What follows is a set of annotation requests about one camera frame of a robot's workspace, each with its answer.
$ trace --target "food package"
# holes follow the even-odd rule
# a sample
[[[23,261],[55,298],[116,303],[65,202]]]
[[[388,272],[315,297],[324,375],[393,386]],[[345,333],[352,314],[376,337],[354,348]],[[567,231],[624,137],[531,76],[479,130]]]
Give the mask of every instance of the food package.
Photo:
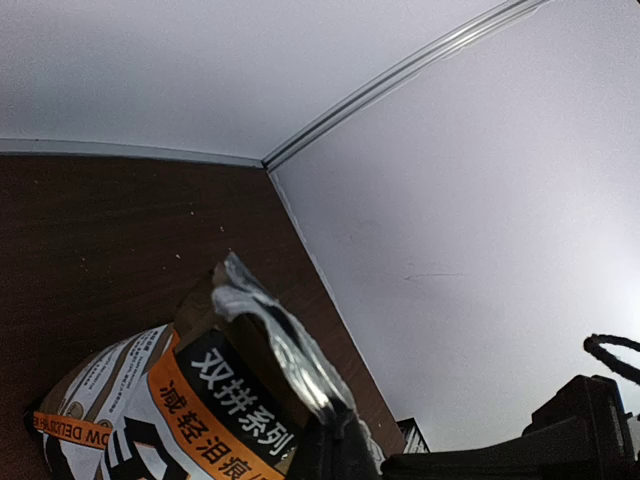
[[[350,390],[234,254],[173,323],[87,358],[27,423],[57,480],[376,475]]]

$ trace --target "dark brown wooden surface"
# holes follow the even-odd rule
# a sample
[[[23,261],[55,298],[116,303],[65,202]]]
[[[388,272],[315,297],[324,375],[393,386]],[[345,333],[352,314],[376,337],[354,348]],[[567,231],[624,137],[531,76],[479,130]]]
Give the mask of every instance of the dark brown wooden surface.
[[[171,321],[233,249],[306,325],[387,453],[403,443],[265,172],[0,157],[2,478],[48,478],[21,420],[90,352]]]

